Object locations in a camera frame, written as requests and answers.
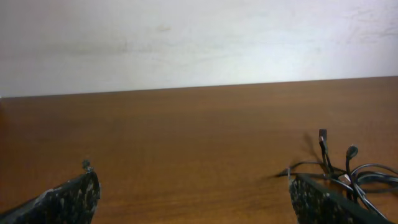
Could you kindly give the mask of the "black speckled left gripper right finger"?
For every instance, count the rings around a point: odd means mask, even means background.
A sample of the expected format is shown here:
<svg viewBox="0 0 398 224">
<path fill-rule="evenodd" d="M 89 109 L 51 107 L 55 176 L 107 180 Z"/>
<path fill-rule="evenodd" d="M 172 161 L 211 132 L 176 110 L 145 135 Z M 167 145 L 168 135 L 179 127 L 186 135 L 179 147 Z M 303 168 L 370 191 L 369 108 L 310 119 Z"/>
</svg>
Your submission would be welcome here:
<svg viewBox="0 0 398 224">
<path fill-rule="evenodd" d="M 390 223 L 367 198 L 392 192 L 392 176 L 382 172 L 335 168 L 328 174 L 287 169 L 289 194 L 298 223 Z"/>
</svg>

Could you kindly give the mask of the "black speckled left gripper left finger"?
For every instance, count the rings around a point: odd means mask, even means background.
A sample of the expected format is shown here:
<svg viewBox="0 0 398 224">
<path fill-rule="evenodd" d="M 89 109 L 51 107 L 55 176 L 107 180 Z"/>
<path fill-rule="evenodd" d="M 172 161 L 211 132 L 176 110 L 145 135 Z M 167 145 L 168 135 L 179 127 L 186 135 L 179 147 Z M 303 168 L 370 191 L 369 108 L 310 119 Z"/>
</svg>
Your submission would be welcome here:
<svg viewBox="0 0 398 224">
<path fill-rule="evenodd" d="M 1 214 L 1 223 L 91 223 L 101 184 L 89 160 L 82 162 L 84 173 Z"/>
</svg>

